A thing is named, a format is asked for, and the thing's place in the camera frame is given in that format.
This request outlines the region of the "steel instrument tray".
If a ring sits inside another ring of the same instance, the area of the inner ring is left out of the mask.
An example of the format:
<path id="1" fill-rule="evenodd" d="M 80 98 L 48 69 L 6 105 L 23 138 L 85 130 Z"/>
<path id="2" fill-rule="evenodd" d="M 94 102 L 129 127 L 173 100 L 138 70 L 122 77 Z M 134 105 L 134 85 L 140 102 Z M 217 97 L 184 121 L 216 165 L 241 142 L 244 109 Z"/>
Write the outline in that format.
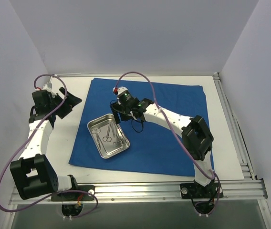
<path id="1" fill-rule="evenodd" d="M 106 135 L 108 124 L 112 123 L 112 130 L 110 131 L 110 136 L 112 138 L 111 142 L 103 142 L 103 137 Z M 91 137 L 93 138 L 93 141 L 97 147 L 97 150 L 100 154 L 100 156 L 103 159 L 109 159 L 125 150 L 127 150 L 130 147 L 130 142 L 127 139 L 125 133 L 123 132 L 121 126 L 119 124 L 115 123 L 114 116 L 112 114 L 105 114 L 99 118 L 96 118 L 92 121 L 90 121 L 87 124 L 87 128 L 90 132 Z M 91 133 L 93 129 L 100 128 L 101 132 L 99 133 L 99 137 L 101 139 L 101 149 L 99 149 L 96 141 L 96 137 L 94 134 Z M 113 146 L 113 142 L 115 141 L 115 134 L 117 129 L 120 129 L 123 136 L 125 137 L 125 144 L 124 145 L 118 145 Z"/>

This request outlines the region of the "steel surgical scissors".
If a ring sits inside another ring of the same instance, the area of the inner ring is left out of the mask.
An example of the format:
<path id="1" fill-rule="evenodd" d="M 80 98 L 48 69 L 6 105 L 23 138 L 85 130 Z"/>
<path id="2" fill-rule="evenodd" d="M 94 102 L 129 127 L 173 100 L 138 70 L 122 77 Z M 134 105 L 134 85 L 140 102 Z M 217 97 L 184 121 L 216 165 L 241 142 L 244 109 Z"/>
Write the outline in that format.
<path id="1" fill-rule="evenodd" d="M 100 133 L 100 132 L 101 132 L 100 128 L 93 129 L 93 130 L 91 131 L 91 133 L 94 134 L 95 137 L 96 137 L 96 141 L 97 141 L 97 145 L 98 145 L 99 149 L 101 149 L 101 139 L 100 139 L 100 137 L 99 137 L 99 133 Z"/>

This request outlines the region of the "steel forceps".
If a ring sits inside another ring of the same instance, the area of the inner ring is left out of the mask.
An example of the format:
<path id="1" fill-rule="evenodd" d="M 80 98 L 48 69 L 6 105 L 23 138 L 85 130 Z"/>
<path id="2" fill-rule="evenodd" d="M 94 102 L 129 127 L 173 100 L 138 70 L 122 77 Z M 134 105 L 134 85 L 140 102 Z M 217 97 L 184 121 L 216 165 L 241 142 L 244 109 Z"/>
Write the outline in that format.
<path id="1" fill-rule="evenodd" d="M 112 141 L 112 138 L 110 136 L 111 130 L 112 130 L 112 123 L 109 123 L 106 135 L 103 137 L 103 142 L 111 142 Z"/>

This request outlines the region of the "blue surgical cloth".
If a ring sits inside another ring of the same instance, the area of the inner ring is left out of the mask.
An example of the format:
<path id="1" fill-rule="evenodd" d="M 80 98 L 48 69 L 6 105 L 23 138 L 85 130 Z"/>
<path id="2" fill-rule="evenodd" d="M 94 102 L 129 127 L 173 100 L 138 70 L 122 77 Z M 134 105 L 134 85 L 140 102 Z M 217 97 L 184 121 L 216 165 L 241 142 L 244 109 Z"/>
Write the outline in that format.
<path id="1" fill-rule="evenodd" d="M 143 172 L 192 177 L 193 163 L 182 150 L 172 132 L 154 123 L 121 122 L 130 147 L 109 159 L 103 159 L 87 128 L 88 122 L 111 113 L 110 102 L 115 98 L 112 92 L 116 80 L 94 78 L 87 94 L 78 133 L 74 142 L 69 164 L 79 167 Z M 132 96 L 139 100 L 153 99 L 155 90 L 157 102 L 174 113 L 194 117 L 202 116 L 208 121 L 206 96 L 203 87 L 166 83 L 123 81 Z"/>

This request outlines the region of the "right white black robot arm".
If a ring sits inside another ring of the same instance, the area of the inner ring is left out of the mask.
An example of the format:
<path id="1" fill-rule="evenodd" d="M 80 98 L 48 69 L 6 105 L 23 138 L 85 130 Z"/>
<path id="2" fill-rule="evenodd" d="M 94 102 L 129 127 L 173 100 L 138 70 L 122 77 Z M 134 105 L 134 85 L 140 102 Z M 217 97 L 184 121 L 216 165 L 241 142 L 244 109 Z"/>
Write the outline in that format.
<path id="1" fill-rule="evenodd" d="M 119 101 L 111 102 L 110 108 L 117 123 L 135 120 L 141 123 L 154 123 L 171 130 L 194 165 L 196 194 L 205 197 L 212 191 L 210 183 L 215 179 L 211 162 L 214 137 L 203 117 L 183 116 L 149 99 L 143 99 L 132 105 Z"/>

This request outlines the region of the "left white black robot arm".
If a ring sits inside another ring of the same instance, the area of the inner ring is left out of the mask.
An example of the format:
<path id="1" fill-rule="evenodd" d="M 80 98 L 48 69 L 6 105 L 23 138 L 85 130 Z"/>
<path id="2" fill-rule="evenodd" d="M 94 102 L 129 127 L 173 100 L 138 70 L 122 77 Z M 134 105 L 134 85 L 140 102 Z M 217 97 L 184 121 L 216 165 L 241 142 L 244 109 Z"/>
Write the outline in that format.
<path id="1" fill-rule="evenodd" d="M 10 164 L 10 172 L 23 200 L 54 192 L 62 192 L 68 200 L 74 200 L 79 194 L 75 177 L 58 175 L 46 157 L 56 118 L 63 119 L 82 101 L 63 87 L 59 91 L 65 99 L 48 87 L 32 93 L 34 106 L 29 118 L 29 142 L 19 159 Z"/>

